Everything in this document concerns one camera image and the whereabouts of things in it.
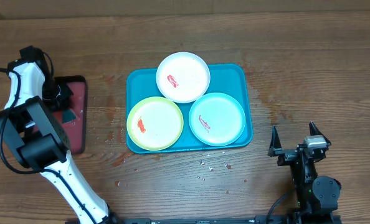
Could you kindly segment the white plate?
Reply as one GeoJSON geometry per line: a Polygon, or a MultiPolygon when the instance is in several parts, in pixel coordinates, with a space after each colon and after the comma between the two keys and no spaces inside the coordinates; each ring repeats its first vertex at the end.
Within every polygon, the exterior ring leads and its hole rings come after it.
{"type": "Polygon", "coordinates": [[[161,94],[175,103],[190,103],[209,88],[210,70],[205,61],[190,52],[167,56],[158,66],[156,84],[161,94]]]}

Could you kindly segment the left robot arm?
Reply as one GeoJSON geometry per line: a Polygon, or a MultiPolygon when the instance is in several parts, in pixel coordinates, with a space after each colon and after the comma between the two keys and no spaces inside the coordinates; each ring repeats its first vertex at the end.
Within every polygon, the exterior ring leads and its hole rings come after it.
{"type": "Polygon", "coordinates": [[[9,99],[0,111],[2,162],[17,174],[46,178],[72,207],[77,223],[119,223],[73,159],[85,149],[85,78],[55,78],[49,55],[32,45],[19,53],[19,59],[0,68],[11,81],[9,99]]]}

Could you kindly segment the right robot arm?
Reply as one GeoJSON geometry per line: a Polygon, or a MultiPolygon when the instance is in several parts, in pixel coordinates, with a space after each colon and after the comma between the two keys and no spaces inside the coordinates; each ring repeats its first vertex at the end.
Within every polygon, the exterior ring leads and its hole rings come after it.
{"type": "Polygon", "coordinates": [[[315,164],[326,158],[331,146],[328,138],[314,122],[309,123],[310,134],[294,149],[283,149],[275,126],[268,156],[277,158],[278,166],[288,166],[292,173],[294,189],[281,196],[270,208],[266,223],[341,223],[333,211],[338,209],[341,184],[334,178],[319,176],[315,164]],[[272,218],[273,209],[295,193],[298,208],[293,208],[283,218],[272,218]]]}

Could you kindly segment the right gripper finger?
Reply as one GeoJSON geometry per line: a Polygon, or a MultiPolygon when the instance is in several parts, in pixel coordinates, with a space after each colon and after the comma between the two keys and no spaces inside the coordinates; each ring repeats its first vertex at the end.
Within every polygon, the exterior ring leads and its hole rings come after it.
{"type": "Polygon", "coordinates": [[[313,121],[310,121],[309,129],[310,129],[311,136],[322,136],[325,139],[327,144],[330,143],[330,140],[316,127],[313,121]]]}
{"type": "Polygon", "coordinates": [[[282,149],[280,138],[279,138],[275,125],[272,126],[272,136],[271,136],[269,149],[271,150],[281,150],[282,149]]]}

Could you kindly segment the yellow-green plate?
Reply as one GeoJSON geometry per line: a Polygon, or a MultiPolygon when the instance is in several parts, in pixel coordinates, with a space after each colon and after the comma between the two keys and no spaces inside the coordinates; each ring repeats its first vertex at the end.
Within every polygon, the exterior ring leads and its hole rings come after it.
{"type": "Polygon", "coordinates": [[[152,96],[139,101],[130,110],[126,129],[130,139],[147,151],[160,151],[172,146],[184,127],[181,110],[171,100],[152,96]]]}

